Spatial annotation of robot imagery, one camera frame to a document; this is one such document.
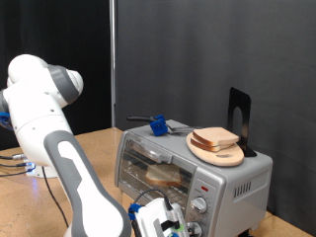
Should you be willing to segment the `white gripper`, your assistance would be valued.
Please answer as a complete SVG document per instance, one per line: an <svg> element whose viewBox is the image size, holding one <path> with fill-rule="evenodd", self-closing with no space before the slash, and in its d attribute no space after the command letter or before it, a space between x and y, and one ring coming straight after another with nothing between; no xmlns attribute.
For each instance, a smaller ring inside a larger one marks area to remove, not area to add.
<svg viewBox="0 0 316 237"><path fill-rule="evenodd" d="M186 224L177 203L171 206L168 210L165 200L158 197L134 213L141 237L189 237L188 230L195 229L195 224Z"/></svg>

